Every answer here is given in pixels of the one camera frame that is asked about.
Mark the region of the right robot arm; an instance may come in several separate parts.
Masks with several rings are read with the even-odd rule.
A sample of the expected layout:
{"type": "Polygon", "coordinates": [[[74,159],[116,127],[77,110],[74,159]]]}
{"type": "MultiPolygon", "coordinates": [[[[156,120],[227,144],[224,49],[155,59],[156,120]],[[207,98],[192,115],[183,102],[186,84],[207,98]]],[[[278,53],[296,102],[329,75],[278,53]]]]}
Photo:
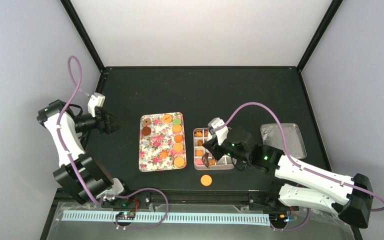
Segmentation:
{"type": "Polygon", "coordinates": [[[347,176],[326,171],[273,146],[257,143],[254,136],[242,128],[225,128],[212,133],[202,146],[215,160],[229,156],[241,166],[255,168],[284,183],[279,190],[266,193],[265,204],[273,210],[282,205],[317,209],[337,216],[344,223],[366,229],[372,212],[373,188],[370,179],[360,173],[347,176]]]}

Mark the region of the floral cookie tray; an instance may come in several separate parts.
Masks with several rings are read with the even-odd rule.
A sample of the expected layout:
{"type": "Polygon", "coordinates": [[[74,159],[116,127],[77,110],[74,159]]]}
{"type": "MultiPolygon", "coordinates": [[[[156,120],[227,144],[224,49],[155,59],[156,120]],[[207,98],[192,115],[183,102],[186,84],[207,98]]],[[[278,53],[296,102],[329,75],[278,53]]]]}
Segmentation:
{"type": "Polygon", "coordinates": [[[167,112],[143,115],[140,118],[138,169],[143,173],[149,173],[183,169],[186,165],[186,136],[183,114],[181,112],[167,112]],[[173,125],[172,122],[163,122],[162,117],[165,114],[172,115],[173,119],[181,119],[182,124],[173,125]],[[152,124],[148,126],[152,133],[148,136],[143,136],[141,133],[142,121],[145,118],[151,118],[152,121],[152,124]],[[175,142],[175,135],[182,135],[183,141],[175,142]],[[166,159],[160,159],[161,151],[169,152],[169,156],[166,159]]]}

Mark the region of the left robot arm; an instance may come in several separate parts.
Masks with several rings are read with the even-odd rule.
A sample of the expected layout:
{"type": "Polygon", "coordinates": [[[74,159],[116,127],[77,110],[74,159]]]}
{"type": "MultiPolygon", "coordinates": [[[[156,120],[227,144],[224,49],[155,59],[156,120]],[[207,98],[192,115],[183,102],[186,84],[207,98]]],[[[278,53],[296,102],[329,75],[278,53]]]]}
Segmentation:
{"type": "Polygon", "coordinates": [[[105,134],[115,132],[122,122],[101,107],[96,107],[94,113],[79,114],[74,114],[72,107],[57,99],[39,110],[36,118],[50,132],[58,152],[59,168],[53,172],[54,179],[79,204],[91,198],[111,201],[125,187],[84,150],[80,139],[94,129],[105,134]]]}

